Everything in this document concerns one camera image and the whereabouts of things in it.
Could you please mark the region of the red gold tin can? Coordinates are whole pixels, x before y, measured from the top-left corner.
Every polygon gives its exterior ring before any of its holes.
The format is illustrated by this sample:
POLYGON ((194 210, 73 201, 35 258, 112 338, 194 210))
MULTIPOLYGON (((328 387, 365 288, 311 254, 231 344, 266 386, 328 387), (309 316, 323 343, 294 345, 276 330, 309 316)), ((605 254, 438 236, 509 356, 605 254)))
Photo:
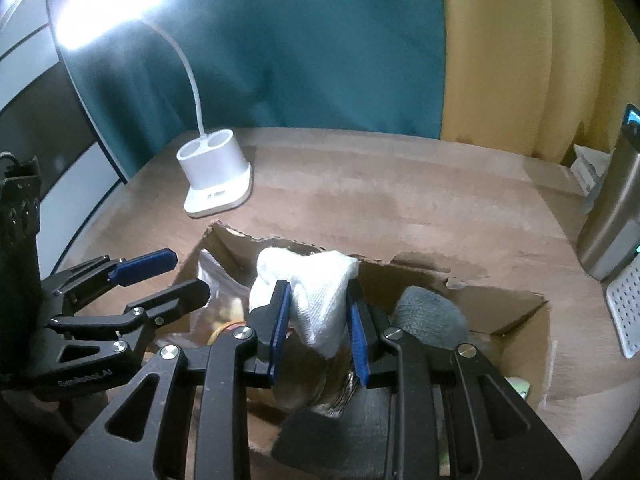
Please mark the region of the red gold tin can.
POLYGON ((247 400, 286 414, 318 406, 326 416, 338 416, 354 388, 348 344, 326 359, 307 347, 288 323, 284 327, 288 331, 280 347, 276 382, 269 389, 248 388, 247 400))

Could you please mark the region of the grey sock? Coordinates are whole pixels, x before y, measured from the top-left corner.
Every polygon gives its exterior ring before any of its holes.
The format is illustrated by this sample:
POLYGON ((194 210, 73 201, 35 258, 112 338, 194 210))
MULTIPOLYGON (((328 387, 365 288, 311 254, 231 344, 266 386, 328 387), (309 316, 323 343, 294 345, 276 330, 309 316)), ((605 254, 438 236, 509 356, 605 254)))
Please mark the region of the grey sock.
POLYGON ((449 299, 419 286, 404 290, 390 319, 393 326, 431 347, 454 350, 470 338, 461 310, 449 299))

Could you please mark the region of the green snack packet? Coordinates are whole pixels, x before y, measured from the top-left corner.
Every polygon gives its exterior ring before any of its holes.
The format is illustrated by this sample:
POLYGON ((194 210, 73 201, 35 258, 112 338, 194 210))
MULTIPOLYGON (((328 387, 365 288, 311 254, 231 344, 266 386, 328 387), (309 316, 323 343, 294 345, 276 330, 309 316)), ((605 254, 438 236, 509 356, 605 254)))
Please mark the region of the green snack packet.
POLYGON ((527 399, 530 391, 530 382, 514 376, 507 377, 506 381, 523 400, 527 399))

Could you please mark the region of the clear plastic bag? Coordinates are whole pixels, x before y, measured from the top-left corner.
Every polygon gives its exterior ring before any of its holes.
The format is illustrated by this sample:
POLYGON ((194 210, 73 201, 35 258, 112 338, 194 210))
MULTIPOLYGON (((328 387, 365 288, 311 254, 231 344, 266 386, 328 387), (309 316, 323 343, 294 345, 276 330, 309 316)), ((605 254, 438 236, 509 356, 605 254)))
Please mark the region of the clear plastic bag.
POLYGON ((191 327, 210 334, 221 324, 244 321, 250 290, 235 281, 206 249, 198 254, 196 270, 198 279, 208 286, 209 300, 191 314, 191 327))

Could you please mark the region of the brown cardboard box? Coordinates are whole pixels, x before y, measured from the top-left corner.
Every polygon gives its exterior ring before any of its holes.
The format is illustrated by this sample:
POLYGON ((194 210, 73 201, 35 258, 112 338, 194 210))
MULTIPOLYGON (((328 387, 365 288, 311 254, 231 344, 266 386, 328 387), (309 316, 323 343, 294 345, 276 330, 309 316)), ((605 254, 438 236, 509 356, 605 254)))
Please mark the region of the brown cardboard box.
POLYGON ((292 285, 291 331, 276 385, 250 390, 250 445, 260 468, 279 466, 320 479, 378 479, 384 470, 390 393, 369 390, 352 368, 346 283, 390 322, 424 344, 475 344, 492 364, 501 337, 544 303, 534 292, 457 284, 403 254, 388 263, 344 255, 282 237, 256 238, 212 224, 191 249, 180 278, 199 278, 208 304, 180 325, 182 341, 205 344, 224 322, 245 320, 265 304, 277 281, 292 285))

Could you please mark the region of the white perforated basket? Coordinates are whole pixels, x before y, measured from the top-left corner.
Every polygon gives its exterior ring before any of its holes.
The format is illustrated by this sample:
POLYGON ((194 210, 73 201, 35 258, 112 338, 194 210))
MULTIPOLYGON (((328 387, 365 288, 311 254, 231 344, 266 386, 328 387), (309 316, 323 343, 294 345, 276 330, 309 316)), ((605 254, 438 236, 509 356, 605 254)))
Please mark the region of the white perforated basket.
POLYGON ((608 284, 605 299, 620 350, 630 360, 640 348, 640 255, 608 284))

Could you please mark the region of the steel travel mug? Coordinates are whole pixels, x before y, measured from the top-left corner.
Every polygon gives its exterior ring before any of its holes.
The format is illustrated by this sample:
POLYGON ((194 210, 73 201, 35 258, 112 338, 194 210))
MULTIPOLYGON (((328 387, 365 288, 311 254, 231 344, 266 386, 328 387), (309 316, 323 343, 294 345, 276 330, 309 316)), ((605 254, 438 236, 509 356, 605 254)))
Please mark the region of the steel travel mug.
POLYGON ((639 196, 639 109, 628 104, 600 192, 577 241, 579 263, 599 282, 614 278, 637 253, 639 196))

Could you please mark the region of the white desk lamp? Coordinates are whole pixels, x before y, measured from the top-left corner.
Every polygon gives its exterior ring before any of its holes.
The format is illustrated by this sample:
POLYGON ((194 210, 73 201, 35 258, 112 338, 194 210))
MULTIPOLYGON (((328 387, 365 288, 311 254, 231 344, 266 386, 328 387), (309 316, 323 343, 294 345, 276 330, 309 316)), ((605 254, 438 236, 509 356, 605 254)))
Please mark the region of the white desk lamp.
POLYGON ((191 218, 203 218, 244 203, 252 192, 253 168, 232 130, 205 130, 200 90, 186 54, 169 32, 145 16, 164 1, 64 0, 54 29, 61 47, 78 51, 123 24, 140 22, 176 52, 190 84, 198 127, 198 137, 176 154, 189 182, 183 209, 191 218))

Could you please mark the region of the teal curtain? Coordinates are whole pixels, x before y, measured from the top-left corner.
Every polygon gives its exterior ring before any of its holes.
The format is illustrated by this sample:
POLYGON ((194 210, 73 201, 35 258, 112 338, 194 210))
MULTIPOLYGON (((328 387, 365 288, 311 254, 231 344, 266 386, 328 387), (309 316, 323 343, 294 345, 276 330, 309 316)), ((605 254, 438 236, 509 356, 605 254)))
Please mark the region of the teal curtain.
POLYGON ((438 138, 445 37, 442 0, 165 0, 61 56, 133 176, 198 127, 438 138))

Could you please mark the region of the yellow curtain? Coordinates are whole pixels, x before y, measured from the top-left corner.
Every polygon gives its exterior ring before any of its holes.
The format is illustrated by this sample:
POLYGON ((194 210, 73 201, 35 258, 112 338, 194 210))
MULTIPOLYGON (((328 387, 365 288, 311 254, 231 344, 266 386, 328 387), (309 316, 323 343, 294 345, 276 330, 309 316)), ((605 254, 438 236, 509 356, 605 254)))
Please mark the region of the yellow curtain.
POLYGON ((613 0, 444 0, 442 139, 564 162, 611 151, 639 102, 639 41, 613 0))

